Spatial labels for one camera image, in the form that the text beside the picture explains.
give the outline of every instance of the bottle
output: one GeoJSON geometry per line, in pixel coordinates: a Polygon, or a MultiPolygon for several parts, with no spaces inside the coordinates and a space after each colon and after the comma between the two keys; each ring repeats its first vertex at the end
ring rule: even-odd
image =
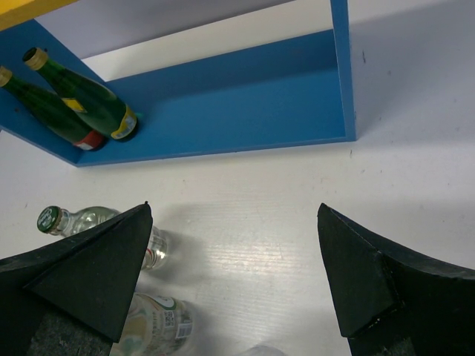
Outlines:
{"type": "Polygon", "coordinates": [[[65,104],[101,134],[125,141],[137,132],[135,113],[103,85],[56,63],[41,48],[29,49],[23,62],[45,78],[65,104]]]}
{"type": "Polygon", "coordinates": [[[55,93],[24,82],[3,66],[0,87],[16,97],[43,125],[76,147],[89,151],[104,143],[105,137],[87,126],[55,93]]]}
{"type": "Polygon", "coordinates": [[[236,356],[286,356],[282,351],[269,346],[258,345],[236,356]]]}
{"type": "MultiPolygon", "coordinates": [[[[102,206],[92,206],[77,213],[71,213],[59,206],[48,206],[38,216],[36,227],[45,234],[69,237],[104,221],[112,219],[120,212],[102,206]]],[[[142,269],[156,269],[166,260],[168,245],[158,228],[152,226],[150,240],[142,262],[142,269]]]]}
{"type": "Polygon", "coordinates": [[[181,349],[193,332],[187,305],[174,298],[134,293],[119,343],[110,356],[169,356],[181,349]]]}

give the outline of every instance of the bottle cap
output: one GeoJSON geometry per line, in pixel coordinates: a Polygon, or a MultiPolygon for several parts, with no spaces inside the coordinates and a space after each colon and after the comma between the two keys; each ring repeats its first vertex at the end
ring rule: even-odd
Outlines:
{"type": "Polygon", "coordinates": [[[7,84],[12,76],[13,74],[11,70],[8,70],[3,65],[0,66],[0,87],[3,87],[5,84],[7,84]]]}
{"type": "Polygon", "coordinates": [[[38,70],[45,65],[48,55],[41,48],[33,47],[23,55],[23,62],[33,70],[38,70]]]}
{"type": "Polygon", "coordinates": [[[45,210],[41,212],[38,216],[38,221],[36,222],[36,227],[41,232],[49,234],[54,230],[59,222],[61,221],[62,210],[59,206],[48,206],[45,210]]]}

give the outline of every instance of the bottle label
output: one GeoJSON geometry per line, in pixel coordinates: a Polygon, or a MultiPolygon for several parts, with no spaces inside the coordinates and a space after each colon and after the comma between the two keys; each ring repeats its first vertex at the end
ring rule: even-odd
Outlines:
{"type": "Polygon", "coordinates": [[[89,151],[97,148],[102,141],[104,141],[104,136],[99,132],[92,130],[84,139],[75,142],[74,145],[84,151],[89,151]]]}
{"type": "Polygon", "coordinates": [[[193,332],[186,304],[140,293],[134,299],[136,303],[131,304],[120,342],[112,346],[110,356],[169,356],[181,349],[193,332]]]}
{"type": "Polygon", "coordinates": [[[62,101],[77,113],[87,113],[86,109],[74,98],[62,98],[62,101]]]}
{"type": "Polygon", "coordinates": [[[48,206],[38,217],[36,223],[40,231],[49,231],[59,216],[59,209],[56,206],[48,206]]]}
{"type": "Polygon", "coordinates": [[[135,129],[136,125],[137,118],[135,117],[135,113],[128,106],[126,106],[125,115],[122,118],[120,126],[117,130],[111,133],[111,136],[113,139],[123,139],[135,129]]]}
{"type": "Polygon", "coordinates": [[[168,246],[165,238],[160,236],[158,228],[152,226],[147,252],[145,253],[146,263],[143,268],[153,269],[161,266],[166,261],[167,251],[168,246]]]}

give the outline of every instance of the blue wooden box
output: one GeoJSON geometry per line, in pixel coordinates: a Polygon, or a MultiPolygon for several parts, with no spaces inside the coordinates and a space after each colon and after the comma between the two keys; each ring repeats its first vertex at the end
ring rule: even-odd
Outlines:
{"type": "MultiPolygon", "coordinates": [[[[354,140],[347,1],[331,5],[333,30],[107,82],[142,114],[129,142],[81,151],[5,90],[0,128],[78,167],[354,140]]],[[[0,33],[0,64],[48,88],[22,63],[30,47],[47,48],[51,58],[101,82],[34,20],[0,33]]]]}

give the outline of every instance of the clear plastic bottle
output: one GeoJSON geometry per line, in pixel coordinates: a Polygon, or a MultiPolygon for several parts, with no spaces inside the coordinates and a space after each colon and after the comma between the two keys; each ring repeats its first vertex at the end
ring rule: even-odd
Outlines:
{"type": "Polygon", "coordinates": [[[236,356],[286,356],[282,351],[269,346],[255,346],[236,356]]]}
{"type": "MultiPolygon", "coordinates": [[[[71,213],[59,206],[48,206],[41,212],[36,226],[41,232],[51,235],[69,237],[120,214],[117,210],[103,206],[91,206],[77,213],[71,213]]],[[[168,245],[158,228],[152,226],[147,251],[143,258],[142,269],[155,269],[166,260],[168,245]]]]}
{"type": "Polygon", "coordinates": [[[193,316],[184,302],[134,293],[120,342],[112,345],[110,356],[169,356],[192,332],[193,316]]]}

